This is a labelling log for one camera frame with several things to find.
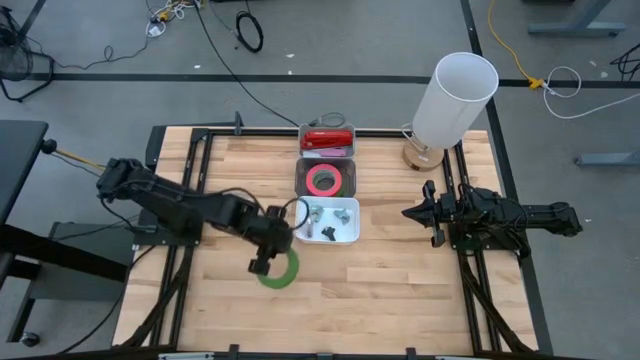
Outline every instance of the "gray floor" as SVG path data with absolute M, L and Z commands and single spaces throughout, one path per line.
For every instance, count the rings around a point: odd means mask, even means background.
M 35 0 L 0 3 L 12 7 L 22 23 Z M 519 79 L 510 55 L 488 31 L 488 3 L 472 1 L 484 54 L 502 78 Z M 497 3 L 496 30 L 536 77 L 546 77 L 555 66 L 568 65 L 585 79 L 599 80 L 602 72 L 607 72 L 605 80 L 618 80 L 608 62 L 640 38 L 640 4 L 633 0 L 613 1 L 601 16 L 603 20 L 625 21 L 627 32 L 615 39 L 588 40 L 531 38 L 525 27 L 532 21 L 569 19 L 584 1 L 574 7 Z M 428 76 L 443 55 L 470 51 L 457 1 L 264 0 L 251 6 L 266 37 L 265 49 L 258 55 L 234 50 L 235 40 L 209 9 L 204 13 L 214 41 L 237 73 Z M 241 8 L 241 3 L 216 5 L 230 24 Z M 146 11 L 142 0 L 49 0 L 29 36 L 60 62 L 86 64 L 100 59 L 107 44 L 114 47 L 116 55 L 139 48 L 144 42 Z M 167 33 L 152 41 L 139 57 L 97 65 L 88 72 L 226 74 L 192 12 L 185 20 L 170 23 Z M 11 90 L 30 86 L 33 83 L 12 84 Z M 247 87 L 263 102 L 299 121 L 341 111 L 358 127 L 398 127 L 408 122 L 425 88 L 310 83 L 251 83 Z M 552 106 L 559 113 L 573 114 L 633 93 L 585 90 L 577 98 L 552 101 Z M 552 117 L 540 92 L 501 88 L 495 100 L 521 201 L 568 201 L 578 210 L 585 227 L 574 239 L 530 232 L 556 354 L 637 358 L 640 225 L 634 217 L 639 211 L 635 185 L 640 171 L 579 169 L 572 160 L 582 152 L 638 149 L 640 100 L 572 121 Z M 234 83 L 60 81 L 22 105 L 0 99 L 0 118 L 47 121 L 48 136 L 57 139 L 61 148 L 99 162 L 109 157 L 143 158 L 153 125 L 228 121 L 236 110 L 250 125 L 286 125 L 253 103 Z M 488 128 L 485 114 L 474 128 Z M 130 204 L 119 204 L 116 209 L 126 215 L 136 212 Z M 46 234 L 53 221 L 109 223 L 113 219 L 95 200 L 91 176 L 41 156 L 10 223 Z M 0 292 L 0 338 L 8 331 L 25 286 L 14 280 Z M 0 354 L 12 357 L 58 351 L 93 327 L 109 307 L 105 303 L 43 301 L 28 324 L 29 330 L 42 335 L 42 345 L 27 349 L 0 343 Z M 114 326 L 115 317 L 83 349 L 106 348 Z

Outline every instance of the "white lampshade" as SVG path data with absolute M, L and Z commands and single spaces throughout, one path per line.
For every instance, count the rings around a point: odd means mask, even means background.
M 498 89 L 498 73 L 485 58 L 466 52 L 438 62 L 413 118 L 413 134 L 429 147 L 455 145 Z

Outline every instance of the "yellow cable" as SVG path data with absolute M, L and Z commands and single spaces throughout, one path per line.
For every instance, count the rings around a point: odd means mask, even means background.
M 98 169 L 100 171 L 104 171 L 104 166 L 100 166 L 100 165 L 98 165 L 98 164 L 96 164 L 96 163 L 94 163 L 92 161 L 89 161 L 89 160 L 87 160 L 85 158 L 82 158 L 82 157 L 80 157 L 80 156 L 78 156 L 76 154 L 73 154 L 73 153 L 70 153 L 70 152 L 66 152 L 66 151 L 63 151 L 63 150 L 55 150 L 55 152 L 57 152 L 58 154 L 60 154 L 62 156 L 68 157 L 69 159 L 73 159 L 75 161 L 79 161 L 79 162 L 81 162 L 83 164 L 92 166 L 92 167 L 94 167 L 94 168 L 96 168 L 96 169 Z
M 491 30 L 491 34 L 493 34 L 493 37 L 498 41 L 498 43 L 500 43 L 500 45 L 502 45 L 502 47 L 509 50 L 511 55 L 513 55 L 513 59 L 516 61 L 516 66 L 518 67 L 518 70 L 520 70 L 520 73 L 522 73 L 522 75 L 524 75 L 524 77 L 527 78 L 527 80 L 529 80 L 529 88 L 537 89 L 541 87 L 542 84 L 544 83 L 544 79 L 536 79 L 534 77 L 529 76 L 529 74 L 527 74 L 527 72 L 524 71 L 524 69 L 522 68 L 522 65 L 520 65 L 520 60 L 518 60 L 518 55 L 516 54 L 516 52 L 513 51 L 513 49 L 510 48 L 509 45 L 505 44 L 504 41 L 500 39 L 498 34 L 496 34 L 495 30 L 493 30 L 492 15 L 493 15 L 493 5 L 495 4 L 495 2 L 496 0 L 491 0 L 491 4 L 489 5 L 489 12 L 487 13 L 487 22 L 489 23 L 489 30 Z

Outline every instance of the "red object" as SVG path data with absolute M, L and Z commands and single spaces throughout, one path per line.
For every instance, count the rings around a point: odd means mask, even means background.
M 353 145 L 353 134 L 349 130 L 312 130 L 300 140 L 300 148 L 303 150 L 350 145 Z

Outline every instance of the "lamp base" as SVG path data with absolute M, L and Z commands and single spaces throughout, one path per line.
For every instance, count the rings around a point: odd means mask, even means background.
M 418 145 L 422 145 L 420 140 L 415 136 L 412 141 Z M 444 150 L 437 148 L 424 147 L 424 150 L 418 150 L 411 141 L 407 140 L 402 149 L 402 158 L 410 168 L 416 171 L 430 171 L 442 163 L 444 158 Z

